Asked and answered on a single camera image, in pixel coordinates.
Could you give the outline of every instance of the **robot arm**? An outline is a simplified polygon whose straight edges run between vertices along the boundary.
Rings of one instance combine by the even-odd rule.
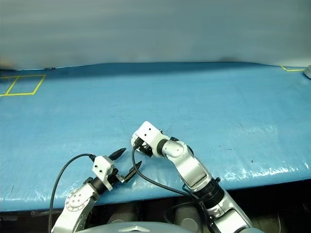
[[[66,198],[65,207],[57,219],[53,233],[73,233],[85,228],[88,214],[93,209],[95,202],[106,190],[111,191],[117,183],[127,183],[136,173],[134,167],[124,177],[118,174],[113,160],[119,158],[125,148],[112,153],[109,157],[97,156],[93,164],[93,172],[97,177],[89,177],[80,188],[72,190]]]
[[[238,233],[243,229],[251,230],[251,221],[219,186],[220,179],[212,177],[184,142],[163,135],[150,122],[145,121],[133,134],[132,146],[149,156],[165,157],[175,165],[190,192],[203,201],[213,232]]]

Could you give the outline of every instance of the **wrinkled plastic cover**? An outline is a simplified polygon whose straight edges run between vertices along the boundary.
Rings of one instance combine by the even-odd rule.
[[[125,175],[132,167],[131,136],[145,120],[191,146],[226,189],[311,178],[311,80],[302,72],[245,63],[168,63],[44,73],[35,95],[0,97],[1,211],[47,209],[60,169],[80,153],[109,155],[127,147],[116,161]],[[181,189],[169,161],[137,153],[140,160],[146,176]],[[81,158],[68,167],[55,208],[94,177],[92,166]],[[136,175],[104,193],[98,204],[173,195]]]
[[[310,0],[1,0],[0,66],[307,66]]]

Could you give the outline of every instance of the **silver robot arm segment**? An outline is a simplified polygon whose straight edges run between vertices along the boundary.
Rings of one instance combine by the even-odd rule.
[[[99,194],[89,183],[71,191],[52,232],[73,233],[84,229],[86,218],[98,199]]]
[[[252,228],[247,215],[218,185],[220,179],[212,177],[186,143],[163,135],[162,131],[145,121],[133,134],[132,146],[149,156],[166,157],[175,165],[188,189],[203,200],[213,232],[238,233]]]

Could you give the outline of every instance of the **floor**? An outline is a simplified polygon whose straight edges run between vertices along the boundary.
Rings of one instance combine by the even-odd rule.
[[[229,193],[252,220],[254,227],[265,233],[300,233],[307,232],[311,219],[311,201],[309,187],[311,180],[284,183],[251,189],[240,189]],[[148,200],[140,203],[140,220],[163,220],[163,211],[174,205],[176,198]],[[105,224],[116,210],[116,205],[97,206],[90,224]],[[61,210],[55,211],[54,221]],[[47,228],[46,211],[19,213],[1,213],[0,230],[3,233],[43,233]]]

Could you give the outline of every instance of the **yellow tape line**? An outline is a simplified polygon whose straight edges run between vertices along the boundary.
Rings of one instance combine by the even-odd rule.
[[[29,96],[29,95],[33,95],[33,93],[9,93],[9,94],[3,94],[0,96]]]
[[[42,84],[43,80],[45,79],[45,77],[46,77],[46,75],[43,75],[43,78],[40,80],[40,82],[35,87],[35,90],[32,92],[33,95],[37,92],[38,88],[41,86],[41,84]]]
[[[17,77],[15,78],[14,82],[12,82],[12,84],[11,84],[10,87],[9,87],[9,89],[6,90],[6,92],[4,93],[5,95],[7,95],[7,94],[11,91],[12,87],[16,84],[16,82],[18,81],[18,79],[19,79],[19,76],[17,76]]]
[[[281,66],[283,70],[287,72],[297,72],[297,71],[304,71],[305,69],[287,69],[285,66]]]

